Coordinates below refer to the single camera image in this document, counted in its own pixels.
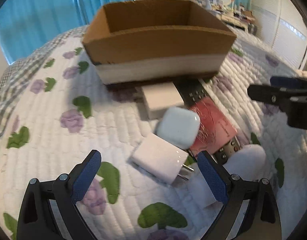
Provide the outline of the red patterned card case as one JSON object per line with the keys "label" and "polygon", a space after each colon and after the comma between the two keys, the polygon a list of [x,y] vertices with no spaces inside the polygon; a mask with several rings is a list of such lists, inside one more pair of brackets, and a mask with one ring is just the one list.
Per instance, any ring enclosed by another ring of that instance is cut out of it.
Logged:
{"label": "red patterned card case", "polygon": [[214,154],[237,135],[236,128],[210,97],[205,97],[190,110],[200,117],[200,128],[194,144],[190,147],[194,157],[201,151]]}

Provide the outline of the black remote control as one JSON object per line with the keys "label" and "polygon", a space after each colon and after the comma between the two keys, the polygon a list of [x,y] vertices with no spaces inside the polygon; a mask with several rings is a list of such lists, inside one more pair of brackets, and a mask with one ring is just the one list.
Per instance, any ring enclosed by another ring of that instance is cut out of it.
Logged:
{"label": "black remote control", "polygon": [[237,130],[216,106],[198,79],[180,80],[174,83],[185,107],[200,117],[200,128],[189,151],[193,158],[207,151],[215,161],[224,165],[229,157],[240,150]]}

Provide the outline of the light blue earbuds case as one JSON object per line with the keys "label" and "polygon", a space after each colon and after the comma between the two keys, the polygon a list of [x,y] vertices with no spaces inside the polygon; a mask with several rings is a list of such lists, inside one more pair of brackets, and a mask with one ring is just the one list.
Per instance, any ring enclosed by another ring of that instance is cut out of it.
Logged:
{"label": "light blue earbuds case", "polygon": [[182,150],[187,150],[194,144],[199,128],[200,117],[197,113],[170,107],[158,124],[156,135]]}

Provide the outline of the white plug charger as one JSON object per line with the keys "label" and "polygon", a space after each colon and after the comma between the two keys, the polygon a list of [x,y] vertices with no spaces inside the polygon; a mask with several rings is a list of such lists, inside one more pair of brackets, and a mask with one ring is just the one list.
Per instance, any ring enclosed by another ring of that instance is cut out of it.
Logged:
{"label": "white plug charger", "polygon": [[185,164],[188,156],[184,150],[151,133],[137,146],[130,159],[162,182],[171,185],[177,177],[188,180],[180,174],[182,168],[194,171]]}

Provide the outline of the white louvered wardrobe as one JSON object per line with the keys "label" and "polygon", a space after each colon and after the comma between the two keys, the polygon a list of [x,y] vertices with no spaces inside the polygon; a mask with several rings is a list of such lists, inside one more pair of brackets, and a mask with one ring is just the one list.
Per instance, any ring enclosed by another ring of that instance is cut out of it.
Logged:
{"label": "white louvered wardrobe", "polygon": [[257,36],[294,69],[307,63],[307,27],[290,0],[251,0]]}

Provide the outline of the white dressing table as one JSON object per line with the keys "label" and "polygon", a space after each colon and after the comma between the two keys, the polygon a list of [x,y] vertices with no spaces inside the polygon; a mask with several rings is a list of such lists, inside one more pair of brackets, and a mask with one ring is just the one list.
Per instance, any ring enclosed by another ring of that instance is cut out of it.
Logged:
{"label": "white dressing table", "polygon": [[212,13],[221,20],[224,24],[230,25],[231,27],[243,30],[249,34],[256,36],[258,27],[249,20],[242,19],[240,17],[234,16],[233,12],[223,12],[218,10],[213,10]]}

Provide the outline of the white floral quilt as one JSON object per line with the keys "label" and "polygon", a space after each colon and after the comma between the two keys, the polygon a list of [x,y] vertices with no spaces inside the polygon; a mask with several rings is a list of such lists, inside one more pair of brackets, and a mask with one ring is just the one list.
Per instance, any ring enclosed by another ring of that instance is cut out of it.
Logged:
{"label": "white floral quilt", "polygon": [[[259,39],[241,31],[220,72],[200,83],[237,129],[245,153],[237,161],[269,179],[277,201],[282,239],[290,239],[307,211],[307,130],[290,127],[277,106],[247,95],[272,76],[307,78],[286,65]],[[0,139],[0,228],[16,239],[22,199],[31,178],[54,180],[91,150],[102,165],[77,203],[97,239],[200,239],[222,205],[195,170],[189,181],[167,185],[130,161],[135,148],[158,126],[147,117],[139,88],[109,91],[81,44],[69,37],[23,91]]]}

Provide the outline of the white square charger block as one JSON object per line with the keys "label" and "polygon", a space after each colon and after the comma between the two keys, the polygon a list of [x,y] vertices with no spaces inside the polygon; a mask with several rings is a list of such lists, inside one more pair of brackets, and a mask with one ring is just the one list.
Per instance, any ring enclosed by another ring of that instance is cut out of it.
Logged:
{"label": "white square charger block", "polygon": [[150,120],[161,118],[170,107],[185,105],[172,82],[143,86],[141,91]]}

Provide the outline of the grey checked bed sheet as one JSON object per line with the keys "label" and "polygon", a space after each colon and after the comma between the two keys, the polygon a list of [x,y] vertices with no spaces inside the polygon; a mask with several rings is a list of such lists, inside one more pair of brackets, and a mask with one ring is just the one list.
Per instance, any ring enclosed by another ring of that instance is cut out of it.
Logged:
{"label": "grey checked bed sheet", "polygon": [[57,47],[64,45],[69,37],[82,37],[86,29],[85,25],[57,35],[31,55],[18,59],[5,70],[0,80],[0,139],[19,97],[37,71],[50,59],[51,53]]}

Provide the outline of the brown cardboard box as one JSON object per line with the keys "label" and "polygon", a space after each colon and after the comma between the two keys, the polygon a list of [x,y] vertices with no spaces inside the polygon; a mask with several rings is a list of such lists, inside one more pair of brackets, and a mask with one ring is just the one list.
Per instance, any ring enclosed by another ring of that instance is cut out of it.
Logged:
{"label": "brown cardboard box", "polygon": [[212,77],[236,34],[190,0],[108,3],[88,26],[82,45],[108,86]]}

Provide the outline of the left blue curtain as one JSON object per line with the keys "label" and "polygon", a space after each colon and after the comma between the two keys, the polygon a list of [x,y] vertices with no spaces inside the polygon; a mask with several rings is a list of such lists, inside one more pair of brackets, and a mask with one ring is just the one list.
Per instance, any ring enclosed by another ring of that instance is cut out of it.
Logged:
{"label": "left blue curtain", "polygon": [[78,9],[75,0],[6,0],[0,8],[0,46],[8,64],[82,26]]}

